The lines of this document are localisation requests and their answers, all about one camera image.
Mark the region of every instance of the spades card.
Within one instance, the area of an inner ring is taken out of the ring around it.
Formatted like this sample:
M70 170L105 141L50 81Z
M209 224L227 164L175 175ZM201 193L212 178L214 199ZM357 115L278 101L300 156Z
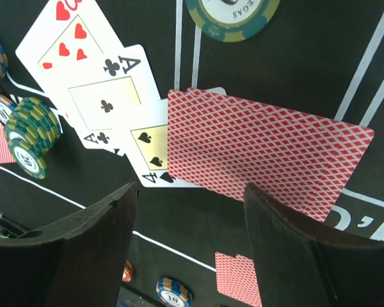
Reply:
M104 53L123 49L95 0L49 0L16 55L48 94L68 123L75 127L81 115L59 97L60 80L76 62L89 62Z
M70 68L74 73L64 78L65 91L60 94L80 114L76 130L83 145L124 149L113 129L121 124L127 108L152 105L160 99L143 47L116 49L89 65L77 62Z
M168 174L168 99L129 107L116 131L144 187L198 187Z

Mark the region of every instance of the black table surface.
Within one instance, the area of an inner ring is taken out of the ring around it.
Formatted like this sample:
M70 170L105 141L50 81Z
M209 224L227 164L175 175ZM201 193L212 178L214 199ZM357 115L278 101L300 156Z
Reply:
M145 48L165 98L174 83L176 1L97 2L125 47ZM7 95L39 97L28 89L40 90L15 50L45 3L0 1L0 40L10 62L11 79L1 83ZM198 87L222 86L229 95L333 118L383 11L384 0L281 0L270 23L249 40L222 43L202 34ZM180 89L186 90L192 82L195 24L185 2L182 19ZM383 79L384 38L345 122L359 124ZM86 150L74 129L63 119L61 123L64 133L45 158L49 174L44 180L29 177L16 164L0 165L0 212L29 228L67 216L137 180L126 156ZM384 240L384 100L369 127L376 136L325 223ZM252 257L242 203L205 189L143 188L135 231L129 255L136 269L132 287L155 297L156 281L170 276L193 291L195 306L245 306L217 293L211 270L215 251Z

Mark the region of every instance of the red diamond pattern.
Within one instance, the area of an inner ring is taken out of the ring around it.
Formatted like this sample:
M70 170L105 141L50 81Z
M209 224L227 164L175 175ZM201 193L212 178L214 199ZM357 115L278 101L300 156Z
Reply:
M243 200L248 182L324 221L371 129L191 89L168 95L168 171Z

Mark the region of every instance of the red heart symbol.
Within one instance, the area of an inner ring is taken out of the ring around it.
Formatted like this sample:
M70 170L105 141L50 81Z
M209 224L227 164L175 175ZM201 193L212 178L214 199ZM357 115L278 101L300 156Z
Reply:
M57 2L57 14L56 14L56 20L68 20L70 19L70 12L68 12L64 4L61 1Z
M60 43L59 54L60 56L69 56L70 51L65 47L64 43Z
M86 38L87 37L87 32L83 30L83 26L80 24L76 24L76 38Z
M85 55L84 51L80 48L78 49L77 51L77 61L79 61L80 59L86 59L87 56Z
M50 68L52 68L52 63L43 63L43 67L44 67L44 69L50 69Z

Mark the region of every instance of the black club symbol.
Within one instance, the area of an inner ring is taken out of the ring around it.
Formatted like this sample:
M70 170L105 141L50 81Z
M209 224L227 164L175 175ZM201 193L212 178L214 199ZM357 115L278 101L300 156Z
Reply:
M120 65L112 62L110 59L105 60L105 65L107 65L107 67L104 67L104 71L106 72L108 70L109 74L112 76L115 76L116 71L120 69Z
M105 113L108 113L111 110L114 110L114 107L112 104L106 102L105 100L101 100L101 109L103 109Z
M109 136L106 136L105 133L100 132L100 135L97 136L97 139L98 139L99 141L104 142L104 144L108 144Z

